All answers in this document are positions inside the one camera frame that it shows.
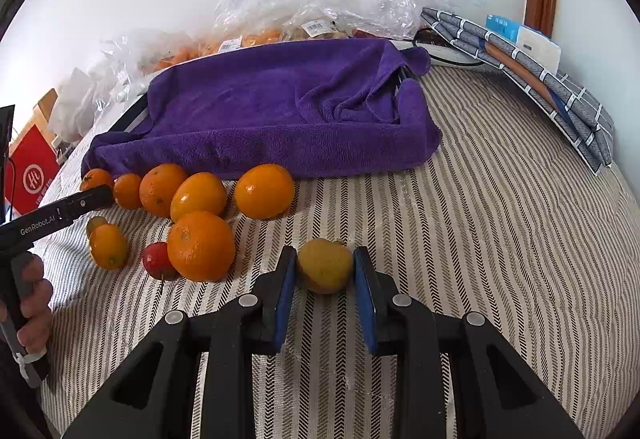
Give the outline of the person's left hand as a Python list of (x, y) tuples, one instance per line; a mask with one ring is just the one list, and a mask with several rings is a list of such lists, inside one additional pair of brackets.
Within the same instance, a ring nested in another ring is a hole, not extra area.
[(28, 254), (29, 263), (22, 269), (22, 279), (32, 286), (32, 293), (21, 302), (26, 324), (16, 333), (17, 341), (30, 355), (40, 352), (50, 338), (52, 311), (49, 303), (53, 294), (52, 284), (43, 276), (43, 262), (34, 254)]

